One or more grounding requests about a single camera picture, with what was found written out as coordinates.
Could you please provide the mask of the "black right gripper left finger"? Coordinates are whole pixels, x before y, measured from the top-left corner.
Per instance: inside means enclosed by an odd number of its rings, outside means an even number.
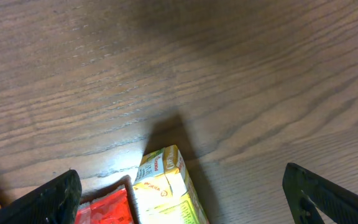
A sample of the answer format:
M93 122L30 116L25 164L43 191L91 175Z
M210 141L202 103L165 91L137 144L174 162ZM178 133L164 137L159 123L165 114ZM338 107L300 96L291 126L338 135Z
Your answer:
M0 209L0 224L74 224L81 193L77 171L68 170Z

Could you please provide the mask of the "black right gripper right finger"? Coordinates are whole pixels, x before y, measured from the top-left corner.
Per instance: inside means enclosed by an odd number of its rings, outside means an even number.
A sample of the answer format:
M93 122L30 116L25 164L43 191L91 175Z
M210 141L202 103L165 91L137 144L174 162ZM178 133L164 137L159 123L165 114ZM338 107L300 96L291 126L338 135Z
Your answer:
M323 223L319 212L335 223L358 224L358 195L298 164L287 164L282 187L296 224Z

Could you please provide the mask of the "red snack bag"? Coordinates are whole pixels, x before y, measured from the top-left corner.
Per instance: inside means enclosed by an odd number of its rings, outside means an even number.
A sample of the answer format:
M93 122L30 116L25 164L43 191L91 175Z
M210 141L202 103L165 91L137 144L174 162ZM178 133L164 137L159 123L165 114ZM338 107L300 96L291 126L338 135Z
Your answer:
M134 224L125 187L81 204L75 224Z

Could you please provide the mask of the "yellow green juice carton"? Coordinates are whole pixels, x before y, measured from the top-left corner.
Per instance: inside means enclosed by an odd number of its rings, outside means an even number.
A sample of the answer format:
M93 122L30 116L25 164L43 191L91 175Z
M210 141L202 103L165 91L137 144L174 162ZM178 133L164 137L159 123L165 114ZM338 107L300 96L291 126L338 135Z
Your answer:
M133 190L142 223L209 224L176 145L142 158Z

